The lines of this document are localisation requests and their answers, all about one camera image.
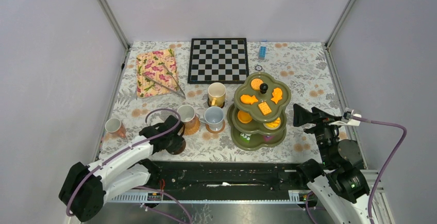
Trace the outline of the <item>yellow fruit tart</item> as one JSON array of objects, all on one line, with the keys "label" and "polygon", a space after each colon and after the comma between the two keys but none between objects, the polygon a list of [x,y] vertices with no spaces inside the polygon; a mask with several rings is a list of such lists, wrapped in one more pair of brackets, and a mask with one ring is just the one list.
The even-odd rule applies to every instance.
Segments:
[{"label": "yellow fruit tart", "polygon": [[281,125],[281,118],[278,117],[276,120],[270,122],[270,123],[264,123],[263,124],[265,128],[269,129],[269,130],[276,130],[280,127]]}]

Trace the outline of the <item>metal serving tongs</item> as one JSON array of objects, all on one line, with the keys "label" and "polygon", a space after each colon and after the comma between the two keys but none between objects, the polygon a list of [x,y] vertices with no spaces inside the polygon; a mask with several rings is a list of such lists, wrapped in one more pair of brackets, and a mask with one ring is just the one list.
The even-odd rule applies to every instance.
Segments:
[{"label": "metal serving tongs", "polygon": [[167,89],[169,92],[176,94],[182,99],[186,99],[186,94],[179,82],[174,77],[174,74],[164,63],[159,63],[155,70],[155,75],[151,74],[151,71],[147,71],[142,74],[143,77],[156,85]]}]

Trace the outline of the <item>square orange cracker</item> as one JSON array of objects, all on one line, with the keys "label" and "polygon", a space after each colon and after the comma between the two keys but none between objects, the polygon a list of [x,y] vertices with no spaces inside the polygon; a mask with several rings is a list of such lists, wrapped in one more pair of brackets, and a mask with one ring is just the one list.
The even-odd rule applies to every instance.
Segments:
[{"label": "square orange cracker", "polygon": [[258,104],[258,108],[264,116],[267,116],[270,113],[272,113],[272,110],[266,101],[260,102]]}]

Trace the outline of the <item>grey blue cup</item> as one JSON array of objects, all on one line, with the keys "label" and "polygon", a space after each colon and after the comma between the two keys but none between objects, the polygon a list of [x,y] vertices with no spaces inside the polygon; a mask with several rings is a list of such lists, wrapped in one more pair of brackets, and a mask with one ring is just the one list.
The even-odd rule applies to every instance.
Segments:
[{"label": "grey blue cup", "polygon": [[212,106],[204,111],[203,116],[199,118],[201,123],[204,124],[219,124],[224,121],[225,115],[222,108],[217,106]]}]

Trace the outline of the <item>kiwi purple cake slice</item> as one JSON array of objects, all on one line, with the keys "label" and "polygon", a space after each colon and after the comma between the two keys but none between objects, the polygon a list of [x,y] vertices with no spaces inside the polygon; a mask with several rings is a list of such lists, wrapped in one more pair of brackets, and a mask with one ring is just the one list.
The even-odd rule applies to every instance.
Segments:
[{"label": "kiwi purple cake slice", "polygon": [[275,137],[274,135],[265,135],[265,136],[263,137],[263,139],[264,139],[265,142],[269,142],[269,141],[271,141],[274,137]]}]

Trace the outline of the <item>green three-tier serving stand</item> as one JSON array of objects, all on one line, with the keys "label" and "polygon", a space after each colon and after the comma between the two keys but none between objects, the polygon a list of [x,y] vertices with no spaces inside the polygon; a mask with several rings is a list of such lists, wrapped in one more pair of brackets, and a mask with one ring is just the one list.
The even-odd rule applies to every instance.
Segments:
[{"label": "green three-tier serving stand", "polygon": [[276,147],[287,134],[289,87],[270,74],[250,74],[240,85],[227,111],[231,139],[240,149],[255,151]]}]

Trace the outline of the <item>round waffle biscuit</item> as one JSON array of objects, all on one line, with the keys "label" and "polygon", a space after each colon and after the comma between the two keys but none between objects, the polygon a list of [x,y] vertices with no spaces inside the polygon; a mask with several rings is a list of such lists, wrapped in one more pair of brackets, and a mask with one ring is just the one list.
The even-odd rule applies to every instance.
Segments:
[{"label": "round waffle biscuit", "polygon": [[263,80],[261,80],[260,78],[254,78],[250,82],[250,86],[254,91],[260,91],[261,84],[263,84]]}]

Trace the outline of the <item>orange fish pastry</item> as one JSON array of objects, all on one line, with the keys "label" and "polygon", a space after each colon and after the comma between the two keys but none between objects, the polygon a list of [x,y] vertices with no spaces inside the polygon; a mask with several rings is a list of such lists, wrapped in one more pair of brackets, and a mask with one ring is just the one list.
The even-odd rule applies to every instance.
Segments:
[{"label": "orange fish pastry", "polygon": [[250,96],[250,95],[244,94],[244,95],[241,95],[240,101],[241,101],[241,103],[246,104],[246,105],[253,105],[253,104],[257,103],[259,100],[256,98],[255,95]]}]

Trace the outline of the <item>yellow handled mug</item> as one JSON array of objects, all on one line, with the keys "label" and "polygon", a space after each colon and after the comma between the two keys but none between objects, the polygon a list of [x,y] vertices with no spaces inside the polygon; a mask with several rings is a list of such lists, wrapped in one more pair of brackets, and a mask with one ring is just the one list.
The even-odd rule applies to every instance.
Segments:
[{"label": "yellow handled mug", "polygon": [[210,107],[224,107],[226,99],[226,87],[224,84],[215,82],[208,87],[208,105]]}]

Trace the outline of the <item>orange round bun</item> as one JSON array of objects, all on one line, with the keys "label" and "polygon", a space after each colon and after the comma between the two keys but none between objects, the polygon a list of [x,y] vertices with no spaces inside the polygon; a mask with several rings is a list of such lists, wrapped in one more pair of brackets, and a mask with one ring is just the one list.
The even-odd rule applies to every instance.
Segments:
[{"label": "orange round bun", "polygon": [[252,116],[249,113],[242,110],[239,110],[237,112],[237,118],[243,124],[248,124],[253,120]]}]

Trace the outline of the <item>green kiwi cake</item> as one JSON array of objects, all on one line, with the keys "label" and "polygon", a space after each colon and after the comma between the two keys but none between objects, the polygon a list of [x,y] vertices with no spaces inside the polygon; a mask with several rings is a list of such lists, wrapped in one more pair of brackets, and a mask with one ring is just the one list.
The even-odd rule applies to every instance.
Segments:
[{"label": "green kiwi cake", "polygon": [[245,143],[249,143],[251,139],[251,134],[240,133],[240,139]]}]

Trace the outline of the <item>dark brown coaster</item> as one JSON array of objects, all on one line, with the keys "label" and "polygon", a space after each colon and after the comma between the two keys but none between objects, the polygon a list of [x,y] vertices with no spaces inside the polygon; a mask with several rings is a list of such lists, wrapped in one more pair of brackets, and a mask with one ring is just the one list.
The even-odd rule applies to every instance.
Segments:
[{"label": "dark brown coaster", "polygon": [[166,151],[172,155],[178,155],[182,153],[186,148],[186,141],[184,138],[175,139],[171,141],[171,144],[166,148]]}]

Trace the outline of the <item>woven rattan coaster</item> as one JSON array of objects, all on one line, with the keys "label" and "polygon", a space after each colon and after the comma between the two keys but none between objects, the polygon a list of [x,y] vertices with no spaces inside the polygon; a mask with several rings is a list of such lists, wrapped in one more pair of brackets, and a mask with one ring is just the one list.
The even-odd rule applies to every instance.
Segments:
[{"label": "woven rattan coaster", "polygon": [[184,135],[193,135],[200,129],[200,121],[197,116],[188,122],[184,122]]}]

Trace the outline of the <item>orange round coaster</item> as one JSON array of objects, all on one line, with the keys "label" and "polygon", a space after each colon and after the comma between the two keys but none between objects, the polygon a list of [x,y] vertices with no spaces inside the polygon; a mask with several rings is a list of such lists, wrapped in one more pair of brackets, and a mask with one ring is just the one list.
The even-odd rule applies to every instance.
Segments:
[{"label": "orange round coaster", "polygon": [[208,132],[217,134],[222,132],[225,129],[226,123],[225,121],[220,122],[219,124],[205,124]]}]

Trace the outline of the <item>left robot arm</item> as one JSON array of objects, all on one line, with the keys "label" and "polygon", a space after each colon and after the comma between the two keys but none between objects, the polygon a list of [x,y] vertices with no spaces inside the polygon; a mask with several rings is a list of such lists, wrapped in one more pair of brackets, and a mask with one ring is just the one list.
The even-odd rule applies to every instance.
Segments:
[{"label": "left robot arm", "polygon": [[105,159],[74,164],[63,183],[59,199],[68,216],[92,219],[114,197],[136,188],[164,185],[161,169],[149,157],[166,151],[181,153],[186,146],[184,124],[170,115],[164,122],[143,128],[125,146]]}]

